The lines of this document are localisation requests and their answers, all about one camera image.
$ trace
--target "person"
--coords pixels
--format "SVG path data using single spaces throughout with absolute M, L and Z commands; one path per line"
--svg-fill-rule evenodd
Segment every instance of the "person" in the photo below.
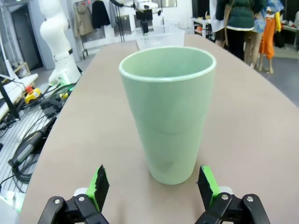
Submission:
M 252 32 L 249 33 L 249 38 L 247 38 L 245 46 L 245 62 L 248 64 L 251 63 L 252 68 L 255 68 L 256 66 L 260 44 L 266 28 L 267 8 L 269 8 L 273 13 L 277 13 L 283 10 L 284 6 L 280 0 L 267 0 L 266 7 L 256 15 L 254 28 Z
M 216 19 L 217 0 L 210 0 L 210 17 L 212 32 L 215 33 L 215 44 L 223 48 L 225 44 L 224 20 Z
M 266 58 L 269 62 L 269 68 L 267 69 L 269 74 L 273 74 L 273 66 L 272 66 L 272 58 L 274 57 L 274 47 L 273 47 L 273 36 L 275 30 L 280 32 L 281 31 L 281 23 L 280 23 L 280 12 L 276 12 L 275 14 L 271 11 L 268 7 L 267 9 L 267 22 L 266 28 L 263 33 L 263 38 L 260 44 L 260 64 L 258 67 L 258 71 L 263 70 L 263 55 L 266 55 Z
M 254 16 L 266 6 L 266 0 L 218 0 L 216 19 L 225 21 L 228 50 L 244 61 L 245 32 L 254 28 Z

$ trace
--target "green cup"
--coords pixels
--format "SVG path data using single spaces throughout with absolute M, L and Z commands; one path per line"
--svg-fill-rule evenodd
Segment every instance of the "green cup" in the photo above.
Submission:
M 151 175 L 179 184 L 192 174 L 212 95 L 216 59 L 188 47 L 147 49 L 119 67 Z

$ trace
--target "table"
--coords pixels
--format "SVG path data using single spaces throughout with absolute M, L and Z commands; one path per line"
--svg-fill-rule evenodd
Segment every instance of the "table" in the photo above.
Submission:
M 296 49 L 296 46 L 297 46 L 297 38 L 298 38 L 298 36 L 299 36 L 299 28 L 290 27 L 290 26 L 287 26 L 287 25 L 282 25 L 282 29 L 283 29 L 283 30 L 288 30 L 288 31 L 291 31 L 291 32 L 295 33 L 294 48 Z
M 197 35 L 186 46 L 217 59 L 214 95 L 193 175 L 177 186 L 148 171 L 118 72 L 136 42 L 104 47 L 61 111 L 28 187 L 21 224 L 37 223 L 52 196 L 88 187 L 100 164 L 110 182 L 103 214 L 112 224 L 193 224 L 204 211 L 196 180 L 211 166 L 220 186 L 260 196 L 272 224 L 296 224 L 299 111 L 239 59 Z

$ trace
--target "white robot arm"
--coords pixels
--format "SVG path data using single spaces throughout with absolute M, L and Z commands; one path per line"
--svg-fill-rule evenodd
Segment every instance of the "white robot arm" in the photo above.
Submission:
M 55 62 L 49 84 L 75 83 L 80 79 L 81 74 L 77 69 L 70 42 L 64 34 L 69 27 L 69 22 L 60 0 L 39 0 L 39 6 L 46 19 L 41 25 L 40 32 L 49 45 Z

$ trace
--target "black jacket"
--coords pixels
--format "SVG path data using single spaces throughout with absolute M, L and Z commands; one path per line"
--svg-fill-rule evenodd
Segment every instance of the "black jacket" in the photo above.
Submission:
M 101 28 L 102 26 L 110 25 L 109 16 L 105 5 L 102 1 L 98 0 L 93 3 L 93 28 Z
M 216 19 L 224 19 L 225 5 L 232 7 L 227 26 L 232 29 L 251 29 L 254 27 L 254 15 L 266 7 L 267 0 L 217 0 Z

